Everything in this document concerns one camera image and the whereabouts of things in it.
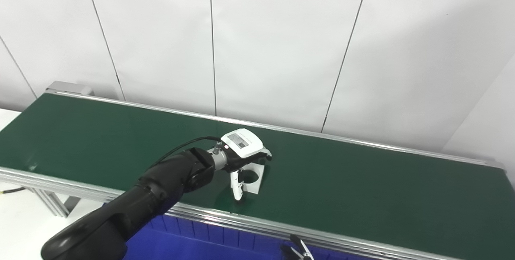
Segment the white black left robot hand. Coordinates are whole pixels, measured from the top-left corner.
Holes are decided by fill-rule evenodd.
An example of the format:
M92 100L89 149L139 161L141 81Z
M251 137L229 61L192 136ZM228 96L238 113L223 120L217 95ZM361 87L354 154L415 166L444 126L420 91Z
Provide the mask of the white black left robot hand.
M246 128L224 134L211 154L215 169L230 175L230 188L235 201L243 202L246 192L259 193L265 172L265 166L259 160L270 161L272 152L265 148L256 134Z

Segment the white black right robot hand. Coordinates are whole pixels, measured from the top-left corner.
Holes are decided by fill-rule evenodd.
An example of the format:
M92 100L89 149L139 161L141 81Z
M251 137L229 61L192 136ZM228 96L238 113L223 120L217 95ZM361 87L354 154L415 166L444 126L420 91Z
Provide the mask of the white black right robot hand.
M290 234L290 241L298 248L282 244L280 246L282 256L285 260L314 260L305 242L297 235Z

